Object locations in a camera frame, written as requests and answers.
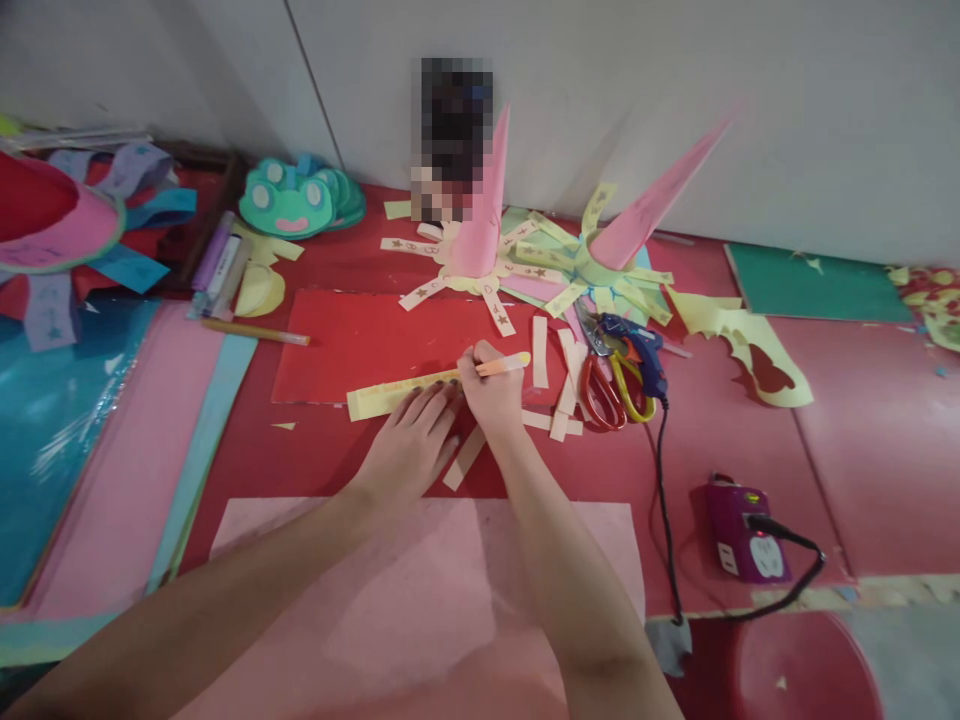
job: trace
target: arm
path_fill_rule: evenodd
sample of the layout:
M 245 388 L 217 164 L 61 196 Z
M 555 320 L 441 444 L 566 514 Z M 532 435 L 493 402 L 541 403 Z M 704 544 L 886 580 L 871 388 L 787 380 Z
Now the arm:
M 477 375 L 477 363 L 496 357 L 481 342 L 460 359 L 460 375 L 520 525 L 527 576 L 571 716 L 682 720 L 623 585 L 523 426 L 523 372 Z
M 172 716 L 321 574 L 427 490 L 456 446 L 447 433 L 461 403 L 453 385 L 411 393 L 340 493 L 131 608 L 5 719 Z

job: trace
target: red paper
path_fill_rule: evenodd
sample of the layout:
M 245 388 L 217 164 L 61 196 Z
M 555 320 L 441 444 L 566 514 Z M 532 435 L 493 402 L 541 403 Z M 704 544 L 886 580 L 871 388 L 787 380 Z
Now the red paper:
M 309 347 L 284 346 L 273 402 L 343 403 L 353 390 L 450 370 L 465 348 L 484 339 L 505 355 L 533 351 L 532 305 L 507 306 L 517 334 L 504 338 L 483 300 L 472 295 L 430 298 L 410 312 L 398 299 L 298 291 L 289 331 L 312 340 Z M 525 405 L 553 405 L 560 395 L 566 367 L 556 333 L 547 342 L 547 372 L 550 388 L 534 388 L 527 369 Z

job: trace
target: blue glue gun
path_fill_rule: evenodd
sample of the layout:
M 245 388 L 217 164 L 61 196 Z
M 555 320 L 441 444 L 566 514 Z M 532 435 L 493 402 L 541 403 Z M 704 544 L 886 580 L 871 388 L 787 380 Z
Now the blue glue gun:
M 650 398 L 665 400 L 667 397 L 667 378 L 663 374 L 663 365 L 657 351 L 663 347 L 660 333 L 641 327 L 637 323 L 610 313 L 602 313 L 597 322 L 600 331 L 623 340 L 630 348 L 628 360 L 637 363 L 643 378 L 643 394 Z

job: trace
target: red stool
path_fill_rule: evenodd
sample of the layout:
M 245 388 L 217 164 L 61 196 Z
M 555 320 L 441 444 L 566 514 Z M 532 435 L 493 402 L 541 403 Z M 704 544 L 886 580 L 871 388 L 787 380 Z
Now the red stool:
M 748 623 L 693 620 L 683 678 L 668 678 L 686 720 L 882 720 L 876 683 L 833 613 Z

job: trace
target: hand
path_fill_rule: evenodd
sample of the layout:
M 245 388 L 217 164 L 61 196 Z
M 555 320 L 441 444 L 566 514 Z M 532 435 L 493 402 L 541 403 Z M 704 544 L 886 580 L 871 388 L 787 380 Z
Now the hand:
M 447 433 L 462 406 L 456 381 L 415 388 L 387 418 L 345 489 L 387 511 L 419 499 L 460 442 Z
M 487 434 L 494 429 L 513 432 L 523 427 L 520 413 L 523 370 L 510 370 L 485 378 L 477 374 L 476 366 L 479 363 L 502 357 L 502 352 L 486 340 L 481 340 L 476 347 L 467 348 L 457 362 L 467 404 Z

